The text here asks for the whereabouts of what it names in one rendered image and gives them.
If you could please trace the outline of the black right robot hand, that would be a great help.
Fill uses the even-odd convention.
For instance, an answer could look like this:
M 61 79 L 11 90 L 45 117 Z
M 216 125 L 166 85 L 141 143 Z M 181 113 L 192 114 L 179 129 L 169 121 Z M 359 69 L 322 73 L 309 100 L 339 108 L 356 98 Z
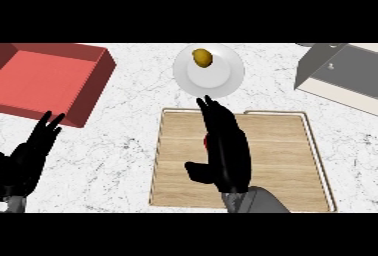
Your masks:
M 186 162 L 192 181 L 215 184 L 222 193 L 247 193 L 251 181 L 249 141 L 231 110 L 210 96 L 197 99 L 207 128 L 209 163 Z

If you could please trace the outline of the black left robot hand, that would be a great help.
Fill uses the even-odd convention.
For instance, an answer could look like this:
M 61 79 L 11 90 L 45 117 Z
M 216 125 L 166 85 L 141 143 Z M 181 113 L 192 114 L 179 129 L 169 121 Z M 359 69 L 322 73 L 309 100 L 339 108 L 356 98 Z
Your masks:
M 0 152 L 0 202 L 14 196 L 27 197 L 39 184 L 46 157 L 51 153 L 58 134 L 60 123 L 65 118 L 61 113 L 52 122 L 48 111 L 34 127 L 29 140 L 18 145 L 12 154 Z

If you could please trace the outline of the wooden tray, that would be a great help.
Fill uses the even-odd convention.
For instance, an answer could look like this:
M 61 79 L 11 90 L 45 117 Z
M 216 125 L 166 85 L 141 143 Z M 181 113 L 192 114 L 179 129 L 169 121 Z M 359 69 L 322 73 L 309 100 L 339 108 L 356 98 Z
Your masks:
M 337 211 L 308 115 L 164 109 L 150 204 L 222 208 L 247 193 L 291 212 Z

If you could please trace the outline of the grey and cream tiered shelf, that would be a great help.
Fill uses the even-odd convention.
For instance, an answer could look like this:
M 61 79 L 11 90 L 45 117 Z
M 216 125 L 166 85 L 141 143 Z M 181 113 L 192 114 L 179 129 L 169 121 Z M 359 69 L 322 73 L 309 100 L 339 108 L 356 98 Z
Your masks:
M 378 116 L 378 43 L 300 43 L 294 88 Z

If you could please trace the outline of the red box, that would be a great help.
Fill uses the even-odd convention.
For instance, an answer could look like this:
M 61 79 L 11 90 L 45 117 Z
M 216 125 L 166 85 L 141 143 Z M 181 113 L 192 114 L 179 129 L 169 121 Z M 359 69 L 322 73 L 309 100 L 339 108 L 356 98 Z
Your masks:
M 107 48 L 77 43 L 0 43 L 0 113 L 39 120 L 65 114 L 83 128 L 116 69 Z

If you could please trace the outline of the white plate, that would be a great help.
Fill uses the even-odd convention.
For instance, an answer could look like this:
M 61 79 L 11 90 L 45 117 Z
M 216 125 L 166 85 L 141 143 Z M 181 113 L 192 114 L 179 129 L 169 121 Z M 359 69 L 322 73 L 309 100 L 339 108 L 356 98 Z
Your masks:
M 203 68 L 195 63 L 192 52 L 206 49 L 213 55 L 213 63 Z M 178 54 L 173 75 L 181 88 L 194 96 L 220 98 L 240 88 L 246 68 L 237 52 L 223 44 L 191 44 Z

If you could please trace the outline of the yellow-brown potato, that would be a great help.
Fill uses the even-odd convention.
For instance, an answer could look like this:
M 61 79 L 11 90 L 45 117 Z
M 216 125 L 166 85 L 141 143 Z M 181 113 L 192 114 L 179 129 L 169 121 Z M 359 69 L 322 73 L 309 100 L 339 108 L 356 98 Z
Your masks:
M 213 55 L 204 48 L 195 49 L 192 51 L 192 56 L 194 56 L 194 61 L 200 67 L 207 68 L 212 65 Z

